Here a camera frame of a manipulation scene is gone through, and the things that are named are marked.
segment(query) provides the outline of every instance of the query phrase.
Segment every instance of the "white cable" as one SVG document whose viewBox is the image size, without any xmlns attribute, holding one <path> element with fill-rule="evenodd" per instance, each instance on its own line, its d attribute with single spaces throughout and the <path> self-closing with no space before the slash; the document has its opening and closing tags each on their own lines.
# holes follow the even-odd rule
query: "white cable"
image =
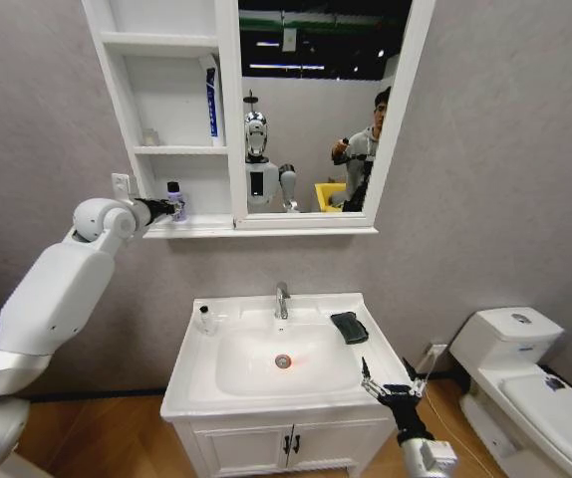
<svg viewBox="0 0 572 478">
<path fill-rule="evenodd" d="M 436 359 L 438 359 L 438 356 L 434 355 L 434 354 L 428 354 L 426 356 L 424 356 L 424 358 L 422 358 L 422 361 L 419 362 L 419 365 L 417 365 L 417 368 L 420 368 L 422 366 L 424 366 L 424 362 L 426 360 L 428 360 L 430 357 L 432 357 L 432 365 L 430 366 L 428 373 L 426 374 L 426 378 L 424 378 L 419 385 L 419 397 L 424 395 L 424 390 L 426 389 L 426 387 L 428 386 L 428 378 L 429 375 L 432 373 L 432 371 L 434 370 L 434 366 L 436 365 Z"/>
<path fill-rule="evenodd" d="M 432 373 L 432 371 L 434 370 L 434 366 L 436 365 L 436 359 L 437 356 L 433 356 L 434 360 L 432 361 L 432 366 L 429 369 L 428 375 L 426 375 L 426 382 L 428 382 L 428 378 L 429 375 Z M 452 438 L 454 438 L 459 445 L 461 445 L 465 451 L 467 451 L 467 453 L 470 454 L 470 456 L 472 458 L 474 458 L 474 460 L 476 461 L 476 463 L 478 463 L 478 465 L 483 469 L 483 471 L 485 473 L 487 473 L 487 476 L 489 476 L 490 478 L 494 478 L 494 475 L 492 475 L 491 471 L 489 471 L 487 469 L 487 467 L 481 462 L 481 460 L 472 452 L 472 450 L 470 450 L 467 445 L 465 445 L 465 443 L 463 443 L 463 441 L 454 434 L 454 432 L 450 429 L 449 426 L 447 426 L 447 424 L 445 424 L 445 421 L 443 421 L 443 418 L 441 418 L 441 415 L 438 414 L 438 411 L 436 411 L 436 408 L 434 408 L 434 404 L 432 403 L 432 400 L 429 397 L 429 393 L 428 393 L 428 388 L 426 387 L 426 398 L 428 399 L 428 404 L 429 407 L 432 409 L 432 411 L 434 412 L 434 414 L 436 415 L 436 418 L 438 418 L 438 421 L 441 422 L 441 424 L 443 425 L 443 428 L 445 428 L 447 430 L 447 432 L 452 435 Z"/>
</svg>

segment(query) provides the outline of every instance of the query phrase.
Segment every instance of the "cabinet shelf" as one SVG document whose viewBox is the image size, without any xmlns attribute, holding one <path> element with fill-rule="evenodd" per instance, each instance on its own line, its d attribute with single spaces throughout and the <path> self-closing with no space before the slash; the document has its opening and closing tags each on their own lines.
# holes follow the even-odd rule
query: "cabinet shelf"
<svg viewBox="0 0 572 478">
<path fill-rule="evenodd" d="M 218 51 L 217 37 L 207 35 L 101 32 L 100 38 L 105 47 L 122 55 L 199 58 Z"/>
<path fill-rule="evenodd" d="M 221 237 L 228 235 L 228 231 L 234 231 L 232 214 L 193 214 L 185 222 L 173 222 L 170 218 L 164 218 L 152 225 L 145 237 Z"/>
<path fill-rule="evenodd" d="M 146 239 L 190 239 L 197 237 L 284 237 L 284 236 L 323 236 L 323 235 L 361 235 L 377 234 L 374 227 L 311 227 L 298 229 L 234 229 L 232 222 L 224 225 L 217 224 L 208 227 L 206 224 L 200 227 L 188 227 L 181 223 L 167 225 L 155 224 L 144 235 Z"/>
<path fill-rule="evenodd" d="M 223 155 L 226 154 L 226 146 L 134 146 L 134 153 L 137 155 Z"/>
</svg>

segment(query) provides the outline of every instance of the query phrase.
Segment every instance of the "wooden floor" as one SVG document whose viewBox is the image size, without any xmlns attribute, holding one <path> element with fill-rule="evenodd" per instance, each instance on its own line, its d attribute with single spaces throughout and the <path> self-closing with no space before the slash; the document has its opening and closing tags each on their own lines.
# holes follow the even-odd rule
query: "wooden floor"
<svg viewBox="0 0 572 478">
<path fill-rule="evenodd" d="M 461 392 L 450 380 L 432 380 L 429 397 L 441 418 L 483 463 L 491 476 L 504 477 L 467 424 L 458 406 Z M 172 427 L 161 420 L 161 396 L 34 403 L 18 453 L 57 477 L 194 477 Z M 438 420 L 424 398 L 422 420 L 436 439 L 447 440 L 458 456 L 460 478 L 490 476 Z M 270 475 L 339 478 L 344 470 Z M 364 478 L 405 477 L 395 437 L 382 447 Z"/>
</svg>

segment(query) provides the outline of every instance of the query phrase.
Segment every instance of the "sink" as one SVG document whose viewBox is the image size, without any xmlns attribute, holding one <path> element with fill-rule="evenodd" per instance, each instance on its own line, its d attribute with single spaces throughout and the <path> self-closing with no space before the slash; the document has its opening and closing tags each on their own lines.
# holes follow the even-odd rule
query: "sink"
<svg viewBox="0 0 572 478">
<path fill-rule="evenodd" d="M 272 311 L 266 316 L 276 322 Z M 271 396 L 329 392 L 359 384 L 361 373 L 353 354 L 332 324 L 260 324 L 222 338 L 216 381 L 223 391 Z M 282 367 L 279 358 L 286 360 Z"/>
<path fill-rule="evenodd" d="M 199 330 L 207 305 L 215 334 Z M 196 299 L 164 400 L 165 418 L 376 404 L 361 388 L 361 359 L 379 383 L 409 384 L 361 294 L 295 295 L 287 320 L 275 297 Z M 369 332 L 346 345 L 330 320 L 352 311 Z"/>
</svg>

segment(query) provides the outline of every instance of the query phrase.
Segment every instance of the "toilet lid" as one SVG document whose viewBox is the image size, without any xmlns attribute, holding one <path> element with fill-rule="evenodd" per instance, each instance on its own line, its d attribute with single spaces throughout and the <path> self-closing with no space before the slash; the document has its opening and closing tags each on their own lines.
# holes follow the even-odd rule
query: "toilet lid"
<svg viewBox="0 0 572 478">
<path fill-rule="evenodd" d="M 572 387 L 548 374 L 509 378 L 503 393 L 572 461 Z"/>
</svg>

